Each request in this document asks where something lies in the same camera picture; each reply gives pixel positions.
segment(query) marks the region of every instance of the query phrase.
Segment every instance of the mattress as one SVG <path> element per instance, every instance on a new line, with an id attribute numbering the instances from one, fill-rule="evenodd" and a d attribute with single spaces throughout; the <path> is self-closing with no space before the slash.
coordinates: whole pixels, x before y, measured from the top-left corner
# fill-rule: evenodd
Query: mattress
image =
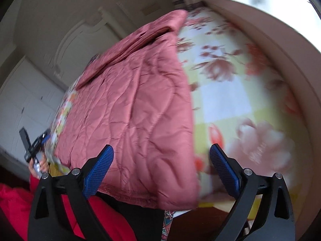
<path id="1" fill-rule="evenodd" d="M 234 203 L 208 159 L 210 146 L 218 143 L 227 156 L 258 175 L 282 173 L 297 218 L 308 192 L 308 184 L 297 171 L 307 171 L 304 180 L 310 180 L 312 153 L 300 107 L 282 76 L 237 26 L 208 8 L 189 13 L 179 33 L 177 52 L 193 101 L 200 207 L 215 206 L 228 212 Z M 54 152 L 77 97 L 76 84 L 63 98 L 46 146 L 58 173 L 69 171 Z M 259 203 L 258 196 L 250 219 Z"/>

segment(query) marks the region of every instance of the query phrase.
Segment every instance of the red jacket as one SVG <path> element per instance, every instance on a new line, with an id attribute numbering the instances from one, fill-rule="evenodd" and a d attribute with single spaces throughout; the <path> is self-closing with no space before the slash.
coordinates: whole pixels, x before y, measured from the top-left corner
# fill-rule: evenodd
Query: red jacket
<path id="1" fill-rule="evenodd" d="M 28 222 L 33 193 L 39 180 L 30 177 L 30 191 L 22 188 L 10 188 L 0 183 L 0 208 L 16 232 L 25 241 L 28 240 Z M 64 207 L 75 235 L 84 238 L 73 214 L 67 195 L 62 195 Z M 126 219 L 97 196 L 89 198 L 89 203 L 100 223 L 113 241 L 136 241 L 135 234 Z"/>

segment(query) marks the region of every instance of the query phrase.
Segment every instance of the pink fabric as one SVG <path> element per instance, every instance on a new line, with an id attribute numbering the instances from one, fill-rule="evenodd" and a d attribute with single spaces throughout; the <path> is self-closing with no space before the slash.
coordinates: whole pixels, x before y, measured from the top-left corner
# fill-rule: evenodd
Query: pink fabric
<path id="1" fill-rule="evenodd" d="M 113 146 L 99 191 L 120 201 L 166 210 L 197 205 L 190 91 L 176 52 L 186 16 L 177 10 L 141 27 L 94 61 L 77 85 L 55 154 L 81 168 Z"/>

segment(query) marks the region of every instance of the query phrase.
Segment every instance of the handheld device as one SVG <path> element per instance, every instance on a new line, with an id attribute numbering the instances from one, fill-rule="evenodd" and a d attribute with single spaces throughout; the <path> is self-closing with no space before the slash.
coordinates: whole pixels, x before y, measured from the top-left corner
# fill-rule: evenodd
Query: handheld device
<path id="1" fill-rule="evenodd" d="M 24 127 L 22 127 L 22 129 L 19 131 L 19 134 L 24 148 L 26 149 L 26 154 L 24 155 L 25 161 L 29 163 L 30 160 L 33 159 L 33 168 L 38 176 L 41 177 L 42 172 L 40 171 L 39 161 L 42 158 L 41 151 L 43 150 L 43 145 L 50 138 L 50 130 L 47 129 L 44 133 L 37 137 L 32 145 L 30 143 L 27 130 Z"/>

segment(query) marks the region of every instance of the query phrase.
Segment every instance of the floor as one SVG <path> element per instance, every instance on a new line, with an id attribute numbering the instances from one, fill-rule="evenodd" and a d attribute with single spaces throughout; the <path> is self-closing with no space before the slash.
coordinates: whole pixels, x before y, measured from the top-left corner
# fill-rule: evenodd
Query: floor
<path id="1" fill-rule="evenodd" d="M 12 188 L 21 187 L 29 190 L 29 182 L 26 182 L 11 172 L 7 171 L 3 167 L 0 166 L 0 183 L 4 183 Z"/>
<path id="2" fill-rule="evenodd" d="M 210 241 L 226 216 L 214 207 L 191 210 L 173 219 L 167 241 Z"/>

